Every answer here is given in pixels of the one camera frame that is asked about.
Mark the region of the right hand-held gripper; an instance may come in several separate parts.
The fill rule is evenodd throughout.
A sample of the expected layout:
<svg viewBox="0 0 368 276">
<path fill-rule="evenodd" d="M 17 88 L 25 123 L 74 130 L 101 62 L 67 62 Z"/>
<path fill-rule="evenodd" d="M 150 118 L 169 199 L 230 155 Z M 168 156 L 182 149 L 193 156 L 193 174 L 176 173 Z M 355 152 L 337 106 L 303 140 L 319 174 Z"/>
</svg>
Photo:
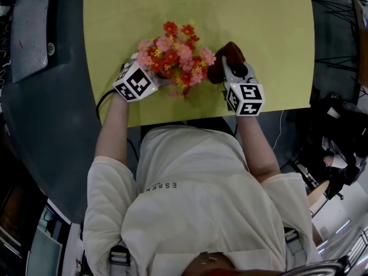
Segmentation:
<svg viewBox="0 0 368 276">
<path fill-rule="evenodd" d="M 263 86 L 255 79 L 253 67 L 244 62 L 246 68 L 245 79 L 239 82 L 239 78 L 230 69 L 227 58 L 221 58 L 225 77 L 225 100 L 229 111 L 236 116 L 258 116 L 264 106 Z"/>
</svg>

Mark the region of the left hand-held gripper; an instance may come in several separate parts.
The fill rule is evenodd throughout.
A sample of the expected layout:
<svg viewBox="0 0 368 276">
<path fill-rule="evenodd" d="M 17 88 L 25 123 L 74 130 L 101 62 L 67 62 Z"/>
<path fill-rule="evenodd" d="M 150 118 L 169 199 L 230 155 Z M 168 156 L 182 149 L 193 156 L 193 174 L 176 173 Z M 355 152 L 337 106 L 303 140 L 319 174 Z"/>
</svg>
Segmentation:
<svg viewBox="0 0 368 276">
<path fill-rule="evenodd" d="M 158 79 L 156 85 L 151 73 L 146 72 L 137 62 L 138 53 L 131 56 L 131 60 L 122 69 L 113 82 L 113 87 L 127 102 L 135 102 L 157 92 L 158 87 L 170 85 L 170 79 Z"/>
</svg>

